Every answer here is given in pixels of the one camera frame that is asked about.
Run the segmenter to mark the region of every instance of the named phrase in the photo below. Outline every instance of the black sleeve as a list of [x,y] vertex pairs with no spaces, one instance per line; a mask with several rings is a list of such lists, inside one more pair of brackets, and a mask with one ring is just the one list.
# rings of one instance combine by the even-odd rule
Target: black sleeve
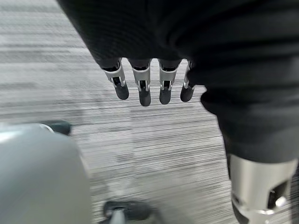
[[161,45],[195,60],[227,153],[299,157],[299,0],[151,0],[148,14]]

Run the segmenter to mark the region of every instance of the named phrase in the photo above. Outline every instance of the black fingertip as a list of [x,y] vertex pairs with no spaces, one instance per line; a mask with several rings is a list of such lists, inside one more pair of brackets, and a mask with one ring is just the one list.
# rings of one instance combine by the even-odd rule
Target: black fingertip
[[168,88],[164,87],[164,90],[160,89],[160,102],[163,105],[166,105],[170,102],[171,99],[171,90],[168,90]]
[[188,86],[188,88],[186,89],[185,87],[182,87],[182,91],[181,91],[181,100],[183,102],[188,102],[190,101],[190,99],[192,98],[194,93],[194,90],[192,89],[192,87]]
[[115,92],[119,99],[125,100],[129,97],[129,90],[127,84],[125,84],[124,86],[119,85],[115,87]]
[[146,91],[145,88],[143,88],[139,92],[139,101],[142,106],[149,106],[151,99],[150,99],[150,90]]

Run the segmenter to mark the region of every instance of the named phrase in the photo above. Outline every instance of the floor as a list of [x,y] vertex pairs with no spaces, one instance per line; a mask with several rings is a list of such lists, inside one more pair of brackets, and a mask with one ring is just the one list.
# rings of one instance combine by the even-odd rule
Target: floor
[[[158,99],[158,63],[151,63],[152,103],[140,106],[131,67],[122,61],[130,97],[121,101],[54,0],[0,2],[0,122],[64,119],[91,173],[93,222],[107,199],[140,198],[159,206],[167,223],[236,224],[222,138],[199,102],[179,99],[186,61],[168,105]],[[299,222],[293,203],[273,224]]]

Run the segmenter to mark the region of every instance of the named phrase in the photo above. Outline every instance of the black fabric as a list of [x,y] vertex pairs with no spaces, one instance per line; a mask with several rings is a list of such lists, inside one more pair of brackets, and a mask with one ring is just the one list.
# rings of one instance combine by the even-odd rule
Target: black fabric
[[299,0],[59,0],[94,59],[191,59],[228,153],[299,157]]

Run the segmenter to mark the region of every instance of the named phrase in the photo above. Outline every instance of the silver metal joint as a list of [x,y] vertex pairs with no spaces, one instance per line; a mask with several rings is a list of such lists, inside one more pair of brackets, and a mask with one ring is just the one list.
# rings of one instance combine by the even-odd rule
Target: silver metal joint
[[237,219],[246,220],[246,224],[268,224],[287,203],[297,165],[297,159],[258,163],[231,155],[232,203]]
[[142,86],[141,86],[141,81],[145,82],[145,90],[149,91],[150,90],[150,67],[148,67],[145,70],[136,70],[133,69],[133,74],[135,78],[135,83],[137,85],[137,88],[139,91],[141,91]]
[[161,88],[161,90],[164,90],[164,82],[165,81],[170,82],[168,90],[171,90],[172,85],[174,83],[174,79],[175,79],[176,74],[177,74],[177,70],[178,70],[178,68],[176,68],[173,71],[165,71],[160,67],[159,75],[160,75],[160,88]]
[[113,84],[114,87],[117,87],[117,86],[115,85],[113,78],[119,78],[122,87],[126,85],[125,73],[123,71],[121,62],[119,62],[118,70],[116,70],[116,71],[104,70],[104,73],[106,74],[108,80]]

